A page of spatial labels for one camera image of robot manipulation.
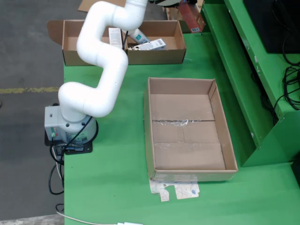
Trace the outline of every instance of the white robotic arm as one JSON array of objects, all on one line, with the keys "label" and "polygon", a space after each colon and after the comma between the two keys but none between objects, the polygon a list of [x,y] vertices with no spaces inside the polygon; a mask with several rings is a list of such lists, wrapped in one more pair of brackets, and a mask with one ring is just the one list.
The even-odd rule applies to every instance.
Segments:
[{"label": "white robotic arm", "polygon": [[147,0],[127,0],[125,7],[108,2],[95,3],[89,10],[77,41],[80,58],[102,67],[103,73],[96,88],[68,82],[59,90],[61,113],[70,122],[79,122],[86,115],[104,117],[116,102],[128,67],[125,52],[101,41],[107,26],[135,30],[143,22]]},{"label": "white robotic arm", "polygon": [[[126,0],[125,7],[100,1],[90,8],[77,40],[77,52],[83,61],[102,67],[103,72],[96,88],[77,82],[61,86],[60,105],[45,108],[49,141],[84,144],[96,135],[96,120],[90,117],[104,117],[113,110],[128,67],[126,53],[102,42],[101,37],[107,26],[136,30],[143,22],[147,1]],[[166,5],[175,1],[180,0],[159,0]]]}]

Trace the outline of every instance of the open cardboard box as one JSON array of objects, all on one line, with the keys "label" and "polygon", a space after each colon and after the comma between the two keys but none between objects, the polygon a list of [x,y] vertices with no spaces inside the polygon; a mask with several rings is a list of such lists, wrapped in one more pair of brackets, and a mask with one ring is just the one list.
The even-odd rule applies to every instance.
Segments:
[{"label": "open cardboard box", "polygon": [[[150,41],[162,39],[165,50],[127,50],[129,64],[180,64],[186,53],[186,44],[178,21],[144,21],[139,27]],[[137,45],[127,37],[128,47]]]},{"label": "open cardboard box", "polygon": [[[49,37],[62,45],[62,53],[66,66],[86,66],[76,50],[76,42],[84,20],[55,20],[47,24]],[[174,64],[182,63],[186,53],[186,45],[178,21],[144,21],[140,30],[150,40],[162,38],[166,44],[165,50],[135,51],[128,50],[128,46],[137,45],[131,37],[127,37],[125,51],[128,54],[129,64]],[[109,43],[108,27],[103,42]]]},{"label": "open cardboard box", "polygon": [[149,78],[144,127],[152,180],[223,181],[238,171],[215,80]]},{"label": "open cardboard box", "polygon": [[[78,10],[83,12],[88,12],[90,7],[97,1],[101,1],[101,0],[82,0]],[[124,7],[126,3],[126,0],[106,0],[106,1],[121,7]],[[201,11],[203,2],[204,0],[198,0],[197,3],[195,4],[195,8],[197,8],[199,12]],[[167,11],[168,20],[179,20],[182,33],[185,34],[191,32],[178,9],[176,8],[165,8],[165,9]]]},{"label": "open cardboard box", "polygon": [[[52,20],[47,24],[49,37],[52,41],[62,46],[62,54],[66,66],[88,66],[77,53],[76,43],[83,26],[84,20]],[[108,28],[106,27],[101,41],[109,44]]]}]

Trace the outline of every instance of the yellow floor line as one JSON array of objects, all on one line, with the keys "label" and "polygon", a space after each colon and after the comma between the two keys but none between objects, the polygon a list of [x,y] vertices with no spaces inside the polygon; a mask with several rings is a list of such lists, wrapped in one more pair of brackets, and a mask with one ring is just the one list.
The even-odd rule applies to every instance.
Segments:
[{"label": "yellow floor line", "polygon": [[58,92],[59,87],[48,87],[48,88],[7,88],[0,89],[0,94],[22,94],[25,92]]}]

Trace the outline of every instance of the computer monitor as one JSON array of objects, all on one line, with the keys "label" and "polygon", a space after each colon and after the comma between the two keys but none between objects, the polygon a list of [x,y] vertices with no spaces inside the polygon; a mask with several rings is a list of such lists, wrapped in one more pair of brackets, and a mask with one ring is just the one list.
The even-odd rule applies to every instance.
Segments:
[{"label": "computer monitor", "polygon": [[300,0],[244,0],[268,53],[300,53]]}]

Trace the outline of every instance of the red box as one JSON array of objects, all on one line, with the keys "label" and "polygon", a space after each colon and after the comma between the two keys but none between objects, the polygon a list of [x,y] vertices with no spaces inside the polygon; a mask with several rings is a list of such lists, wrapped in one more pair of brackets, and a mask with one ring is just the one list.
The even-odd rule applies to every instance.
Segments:
[{"label": "red box", "polygon": [[188,28],[191,30],[191,33],[203,31],[205,21],[203,20],[203,17],[201,16],[195,4],[188,4],[187,0],[182,0],[179,3],[178,10],[187,23]]}]

